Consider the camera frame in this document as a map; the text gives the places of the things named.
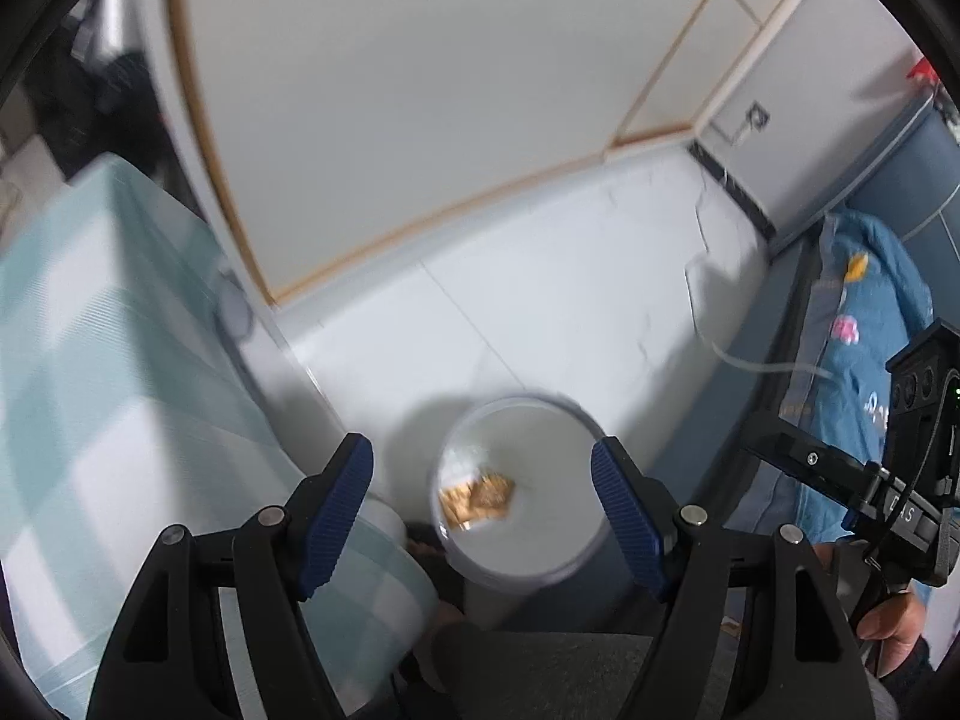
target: black baseboard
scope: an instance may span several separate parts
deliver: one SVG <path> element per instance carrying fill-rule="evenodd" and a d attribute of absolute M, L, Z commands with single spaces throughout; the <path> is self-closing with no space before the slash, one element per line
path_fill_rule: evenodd
<path fill-rule="evenodd" d="M 727 172 L 726 167 L 723 167 L 723 165 L 717 162 L 713 155 L 700 144 L 700 141 L 690 143 L 688 151 L 690 152 L 690 156 L 697 160 L 697 162 L 703 166 L 704 170 L 713 177 L 713 180 L 722 186 L 723 190 L 731 196 L 733 202 L 740 207 L 740 210 L 747 215 L 752 225 L 757 228 L 757 232 L 763 236 L 763 240 L 773 240 L 774 236 L 776 236 L 774 223 L 760 210 L 757 201 L 750 197 L 750 194 Z"/>

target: blue gripper pad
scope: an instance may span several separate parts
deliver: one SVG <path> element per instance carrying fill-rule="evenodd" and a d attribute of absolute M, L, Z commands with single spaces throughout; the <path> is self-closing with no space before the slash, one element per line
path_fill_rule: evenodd
<path fill-rule="evenodd" d="M 307 526 L 304 559 L 298 576 L 304 598 L 311 597 L 317 587 L 330 581 L 373 478 L 373 445 L 369 439 L 351 433 L 337 452 L 343 450 L 349 451 L 347 461 Z"/>
<path fill-rule="evenodd" d="M 616 439 L 601 439 L 590 453 L 593 488 L 613 528 L 613 536 L 634 575 L 634 580 L 659 601 L 665 600 L 671 581 L 664 573 L 664 538 L 643 509 L 616 461 L 626 450 Z"/>

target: blue headboard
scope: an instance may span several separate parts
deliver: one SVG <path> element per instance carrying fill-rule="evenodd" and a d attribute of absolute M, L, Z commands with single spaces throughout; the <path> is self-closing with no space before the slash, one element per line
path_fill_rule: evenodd
<path fill-rule="evenodd" d="M 776 253 L 836 205 L 891 228 L 930 286 L 938 317 L 960 326 L 960 146 L 925 93 L 814 199 L 803 221 L 771 242 Z"/>

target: red object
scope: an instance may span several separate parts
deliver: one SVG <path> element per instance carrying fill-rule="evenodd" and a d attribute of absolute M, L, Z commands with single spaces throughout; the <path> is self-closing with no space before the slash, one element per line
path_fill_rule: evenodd
<path fill-rule="evenodd" d="M 940 77 L 937 74 L 937 71 L 933 69 L 933 65 L 930 64 L 930 60 L 926 57 L 923 57 L 916 65 L 913 66 L 913 70 L 909 71 L 906 76 L 909 79 L 920 79 L 921 81 L 926 81 L 932 86 L 936 86 L 940 83 Z"/>

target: gray pants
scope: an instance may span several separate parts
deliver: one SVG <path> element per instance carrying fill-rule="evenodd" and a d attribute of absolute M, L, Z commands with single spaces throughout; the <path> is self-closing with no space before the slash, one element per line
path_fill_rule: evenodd
<path fill-rule="evenodd" d="M 624 634 L 482 631 L 464 622 L 440 631 L 432 656 L 464 720 L 613 720 L 650 641 Z M 721 716 L 735 663 L 736 640 L 722 632 L 697 720 Z M 893 699 L 870 679 L 877 720 L 896 720 Z"/>

